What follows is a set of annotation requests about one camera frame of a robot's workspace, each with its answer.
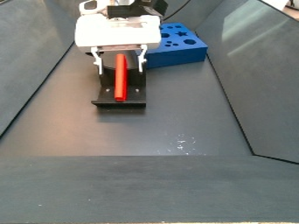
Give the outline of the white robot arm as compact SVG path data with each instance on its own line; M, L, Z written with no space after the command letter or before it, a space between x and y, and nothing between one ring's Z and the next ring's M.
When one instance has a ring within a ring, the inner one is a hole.
M162 43L161 23L169 3L165 0L87 0L79 4L75 43L90 53L103 74L100 54L141 49L139 72L146 52Z

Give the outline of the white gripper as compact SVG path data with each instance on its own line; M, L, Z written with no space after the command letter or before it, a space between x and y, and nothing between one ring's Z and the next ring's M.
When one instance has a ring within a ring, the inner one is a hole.
M141 46L138 69L139 73L145 71L147 49L155 49L162 42L159 26L161 18L151 15L127 19L107 19L102 14L79 17L75 43L84 53L88 53L91 48L99 75L103 74L103 59L98 46Z

